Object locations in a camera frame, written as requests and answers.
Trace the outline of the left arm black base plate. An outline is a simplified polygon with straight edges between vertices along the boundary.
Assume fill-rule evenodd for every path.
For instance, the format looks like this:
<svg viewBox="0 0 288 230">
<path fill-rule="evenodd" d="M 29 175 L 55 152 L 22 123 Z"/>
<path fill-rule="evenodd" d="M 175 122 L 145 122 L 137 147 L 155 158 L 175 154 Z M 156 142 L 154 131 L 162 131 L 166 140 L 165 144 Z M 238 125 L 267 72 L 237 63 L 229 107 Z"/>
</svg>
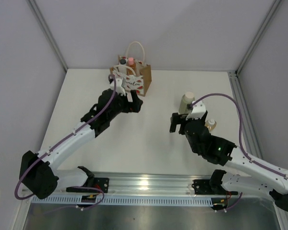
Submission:
<svg viewBox="0 0 288 230">
<path fill-rule="evenodd" d="M 88 193 L 95 192 L 99 193 L 99 191 L 89 189 L 89 187 L 93 187 L 103 191 L 104 193 L 108 192 L 109 188 L 109 178 L 106 177 L 96 177 L 93 182 L 87 182 L 83 185 L 84 188 L 76 188 L 76 187 L 68 187 L 66 188 L 66 192 L 70 193 Z"/>
</svg>

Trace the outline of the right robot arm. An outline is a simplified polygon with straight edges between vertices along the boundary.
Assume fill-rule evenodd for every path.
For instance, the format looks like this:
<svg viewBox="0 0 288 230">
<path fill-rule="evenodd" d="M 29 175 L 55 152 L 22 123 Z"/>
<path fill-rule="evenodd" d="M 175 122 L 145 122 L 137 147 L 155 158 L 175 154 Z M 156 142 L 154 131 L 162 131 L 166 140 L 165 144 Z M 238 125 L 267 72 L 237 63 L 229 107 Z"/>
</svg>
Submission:
<svg viewBox="0 0 288 230">
<path fill-rule="evenodd" d="M 195 119 L 187 114 L 173 113 L 169 131 L 174 133 L 177 125 L 180 125 L 179 134 L 186 137 L 193 153 L 209 163 L 247 174 L 240 176 L 215 170 L 209 181 L 213 193 L 237 192 L 261 196 L 288 212 L 288 169 L 270 164 L 246 153 L 229 140 L 211 135 L 204 118 Z"/>
</svg>

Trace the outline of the small jar dark lid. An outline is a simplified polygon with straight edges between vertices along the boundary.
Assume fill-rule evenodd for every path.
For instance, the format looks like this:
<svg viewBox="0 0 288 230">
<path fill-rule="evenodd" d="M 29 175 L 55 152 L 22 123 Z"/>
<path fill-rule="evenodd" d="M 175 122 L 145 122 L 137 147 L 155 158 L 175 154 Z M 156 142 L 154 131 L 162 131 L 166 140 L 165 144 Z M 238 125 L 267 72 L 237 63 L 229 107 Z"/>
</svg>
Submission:
<svg viewBox="0 0 288 230">
<path fill-rule="evenodd" d="M 120 73 L 127 74 L 126 59 L 122 58 L 119 60 L 118 71 Z"/>
</svg>

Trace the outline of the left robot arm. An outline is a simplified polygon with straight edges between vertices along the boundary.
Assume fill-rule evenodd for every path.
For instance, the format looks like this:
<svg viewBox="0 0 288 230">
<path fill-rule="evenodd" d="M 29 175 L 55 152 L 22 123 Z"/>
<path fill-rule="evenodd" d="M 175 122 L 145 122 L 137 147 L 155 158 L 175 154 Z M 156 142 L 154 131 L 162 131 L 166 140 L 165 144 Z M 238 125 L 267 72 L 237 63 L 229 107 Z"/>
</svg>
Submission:
<svg viewBox="0 0 288 230">
<path fill-rule="evenodd" d="M 89 169 L 78 166 L 62 171 L 58 167 L 82 145 L 104 132 L 118 114 L 138 113 L 142 104 L 135 90 L 123 94 L 112 89 L 103 91 L 72 133 L 48 149 L 37 153 L 28 151 L 22 156 L 19 182 L 39 199 L 45 199 L 57 189 L 100 193 L 101 189 L 95 187 L 95 175 Z"/>
</svg>

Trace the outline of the green bottle white cap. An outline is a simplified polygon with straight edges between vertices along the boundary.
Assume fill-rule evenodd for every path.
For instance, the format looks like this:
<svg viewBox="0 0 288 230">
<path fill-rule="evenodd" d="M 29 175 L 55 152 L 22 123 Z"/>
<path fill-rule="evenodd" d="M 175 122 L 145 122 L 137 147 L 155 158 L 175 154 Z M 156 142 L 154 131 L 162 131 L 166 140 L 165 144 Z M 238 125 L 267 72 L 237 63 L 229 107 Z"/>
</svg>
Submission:
<svg viewBox="0 0 288 230">
<path fill-rule="evenodd" d="M 194 94 L 192 92 L 186 92 L 180 101 L 179 114 L 187 114 L 189 112 L 187 105 L 191 104 L 195 100 Z"/>
</svg>

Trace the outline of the orange bottle pink cap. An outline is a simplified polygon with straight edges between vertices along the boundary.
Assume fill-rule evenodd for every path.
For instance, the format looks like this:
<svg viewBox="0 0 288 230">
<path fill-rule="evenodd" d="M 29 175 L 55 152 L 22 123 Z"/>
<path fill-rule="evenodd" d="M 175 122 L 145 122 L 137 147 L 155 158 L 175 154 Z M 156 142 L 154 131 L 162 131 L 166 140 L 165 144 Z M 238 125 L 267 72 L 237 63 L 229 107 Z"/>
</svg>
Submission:
<svg viewBox="0 0 288 230">
<path fill-rule="evenodd" d="M 136 75 L 136 63 L 134 61 L 134 58 L 132 57 L 129 57 L 128 58 L 128 63 L 127 63 L 127 66 L 130 67 L 132 70 L 130 69 L 127 69 L 127 74 L 128 75 Z"/>
</svg>

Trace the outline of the small amber bottle white cap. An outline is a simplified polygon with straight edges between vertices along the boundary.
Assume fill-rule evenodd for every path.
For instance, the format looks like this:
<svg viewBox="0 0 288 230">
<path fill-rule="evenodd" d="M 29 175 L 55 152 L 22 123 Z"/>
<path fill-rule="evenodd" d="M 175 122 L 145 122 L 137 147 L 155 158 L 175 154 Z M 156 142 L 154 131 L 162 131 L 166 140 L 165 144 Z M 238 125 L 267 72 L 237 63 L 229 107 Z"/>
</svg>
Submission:
<svg viewBox="0 0 288 230">
<path fill-rule="evenodd" d="M 205 126 L 208 128 L 209 132 L 212 132 L 216 127 L 216 121 L 214 119 L 208 119 L 205 122 Z"/>
</svg>

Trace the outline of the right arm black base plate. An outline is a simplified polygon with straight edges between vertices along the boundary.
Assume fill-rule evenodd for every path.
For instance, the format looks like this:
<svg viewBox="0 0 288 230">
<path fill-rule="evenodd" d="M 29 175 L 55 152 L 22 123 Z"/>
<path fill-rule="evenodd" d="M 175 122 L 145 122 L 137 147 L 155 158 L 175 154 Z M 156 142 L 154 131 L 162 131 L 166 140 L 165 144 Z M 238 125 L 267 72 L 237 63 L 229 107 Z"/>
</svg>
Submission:
<svg viewBox="0 0 288 230">
<path fill-rule="evenodd" d="M 238 195 L 237 191 L 225 190 L 222 181 L 210 181 L 208 179 L 193 180 L 192 188 L 196 195 Z"/>
</svg>

